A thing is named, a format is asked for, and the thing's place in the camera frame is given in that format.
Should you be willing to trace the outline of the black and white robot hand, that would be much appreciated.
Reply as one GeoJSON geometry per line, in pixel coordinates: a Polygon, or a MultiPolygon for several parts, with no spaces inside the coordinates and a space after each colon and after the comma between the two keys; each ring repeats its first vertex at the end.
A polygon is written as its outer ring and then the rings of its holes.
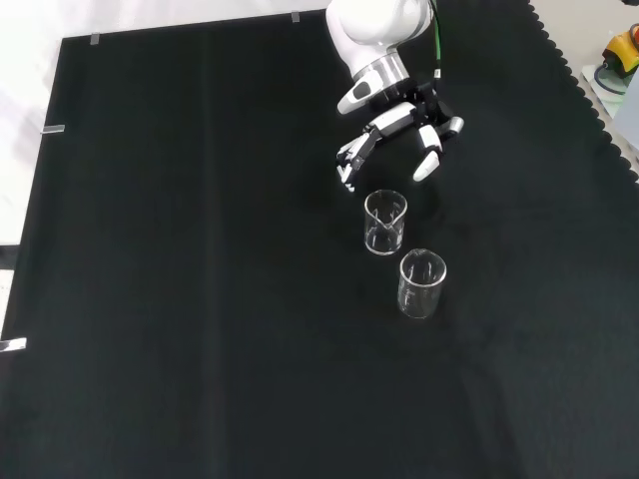
{"type": "Polygon", "coordinates": [[[462,131],[464,120],[453,115],[439,99],[435,81],[406,84],[405,90],[391,88],[391,101],[384,106],[385,110],[336,153],[336,172],[349,192],[355,191],[356,176],[374,150],[410,130],[417,132],[422,152],[412,180],[417,184],[425,181],[439,167],[444,143],[462,131]]]}

